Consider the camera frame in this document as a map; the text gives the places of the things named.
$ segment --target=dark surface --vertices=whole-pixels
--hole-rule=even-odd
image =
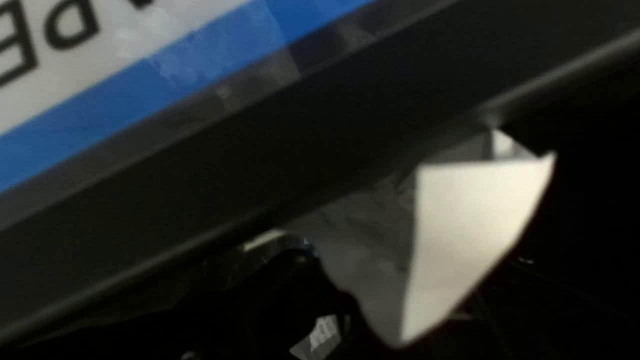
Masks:
[[[412,166],[474,134],[488,98],[637,24],[634,0],[459,1],[201,128],[0,230],[0,337]]]

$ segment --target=blue strip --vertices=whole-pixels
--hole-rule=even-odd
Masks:
[[[254,0],[0,138],[0,192],[369,0]]]

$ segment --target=blue stripe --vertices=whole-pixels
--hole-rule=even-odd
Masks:
[[[369,0],[254,0],[0,138],[0,192]]]

